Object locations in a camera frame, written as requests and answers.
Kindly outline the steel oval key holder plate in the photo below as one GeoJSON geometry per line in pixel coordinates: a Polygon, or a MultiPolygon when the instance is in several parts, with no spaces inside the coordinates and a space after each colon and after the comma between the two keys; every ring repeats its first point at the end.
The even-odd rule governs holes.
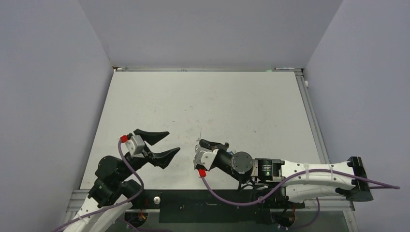
{"type": "Polygon", "coordinates": [[[198,151],[198,149],[200,148],[200,140],[201,140],[201,138],[202,138],[202,128],[200,128],[200,134],[199,134],[199,137],[197,138],[197,144],[195,145],[195,148],[194,148],[194,150],[195,150],[195,152],[197,152],[198,151]]]}

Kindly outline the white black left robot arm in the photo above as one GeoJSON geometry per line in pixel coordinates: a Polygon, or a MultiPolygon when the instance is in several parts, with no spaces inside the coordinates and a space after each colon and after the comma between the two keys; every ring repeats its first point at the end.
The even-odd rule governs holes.
{"type": "Polygon", "coordinates": [[[146,164],[165,169],[179,147],[154,153],[150,146],[169,132],[140,129],[119,138],[119,157],[105,156],[95,172],[96,180],[75,216],[56,229],[58,232],[104,232],[126,210],[138,208],[144,201],[144,183],[137,170],[146,164]]]}

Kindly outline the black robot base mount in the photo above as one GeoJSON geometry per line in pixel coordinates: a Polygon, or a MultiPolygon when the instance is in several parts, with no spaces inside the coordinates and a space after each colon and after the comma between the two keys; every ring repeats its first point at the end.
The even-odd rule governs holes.
{"type": "Polygon", "coordinates": [[[275,193],[262,203],[233,206],[215,198],[208,190],[145,190],[136,205],[125,213],[125,219],[141,226],[154,213],[160,223],[236,223],[272,224],[277,217],[294,216],[294,209],[304,203],[292,203],[275,193]]]}

